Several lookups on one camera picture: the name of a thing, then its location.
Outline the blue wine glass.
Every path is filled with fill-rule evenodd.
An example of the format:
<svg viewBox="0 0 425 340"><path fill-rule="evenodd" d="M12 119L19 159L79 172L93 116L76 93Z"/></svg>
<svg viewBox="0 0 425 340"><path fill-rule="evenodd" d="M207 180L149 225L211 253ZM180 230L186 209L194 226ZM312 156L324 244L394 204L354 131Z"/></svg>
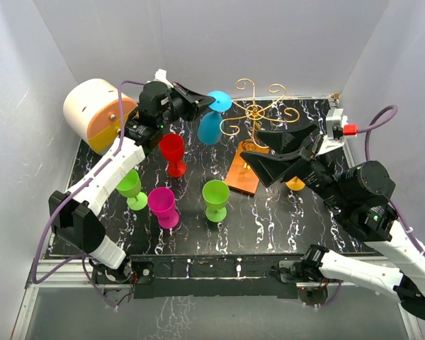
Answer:
<svg viewBox="0 0 425 340"><path fill-rule="evenodd" d="M208 95L213 97L214 101L209 105L210 111L200 120L197 136L203 144L214 145L220 141L222 136L220 130L221 113L231 108L232 99L223 91L212 91Z"/></svg>

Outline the pink wine glass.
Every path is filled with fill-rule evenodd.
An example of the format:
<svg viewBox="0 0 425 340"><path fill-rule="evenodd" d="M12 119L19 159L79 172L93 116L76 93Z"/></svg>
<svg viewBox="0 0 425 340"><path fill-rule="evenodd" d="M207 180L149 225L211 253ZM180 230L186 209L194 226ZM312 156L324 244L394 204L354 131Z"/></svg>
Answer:
<svg viewBox="0 0 425 340"><path fill-rule="evenodd" d="M152 213L157 216L161 228L172 229L179 223L176 199L171 189L160 187L152 190L148 195L148 206Z"/></svg>

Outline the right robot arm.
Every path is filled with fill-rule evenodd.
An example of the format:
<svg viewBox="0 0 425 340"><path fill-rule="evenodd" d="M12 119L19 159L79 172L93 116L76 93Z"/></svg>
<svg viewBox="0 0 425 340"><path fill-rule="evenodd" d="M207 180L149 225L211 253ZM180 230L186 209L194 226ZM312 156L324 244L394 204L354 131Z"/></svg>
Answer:
<svg viewBox="0 0 425 340"><path fill-rule="evenodd" d="M392 266L372 265L312 245L299 262L274 266L276 277L348 281L394 298L406 311L425 320L425 249L405 232L389 204L394 181L378 161L367 161L338 173L329 153L355 135L355 127L341 127L336 138L322 135L311 139L314 128L292 132L262 130L258 137L271 152L244 151L242 159L264 186L299 178L334 210L334 219L344 231L380 252Z"/></svg>

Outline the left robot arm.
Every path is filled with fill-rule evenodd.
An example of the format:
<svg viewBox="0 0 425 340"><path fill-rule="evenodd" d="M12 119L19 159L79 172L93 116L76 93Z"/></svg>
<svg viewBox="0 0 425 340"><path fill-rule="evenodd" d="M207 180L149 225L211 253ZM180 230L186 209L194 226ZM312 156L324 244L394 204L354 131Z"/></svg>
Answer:
<svg viewBox="0 0 425 340"><path fill-rule="evenodd" d="M66 121L101 159L66 193L49 198L52 232L96 260L97 271L117 283L132 274L130 257L107 235L98 219L118 184L159 144L178 119L192 121L215 102L167 80L142 86L137 101L104 79L89 79L65 98Z"/></svg>

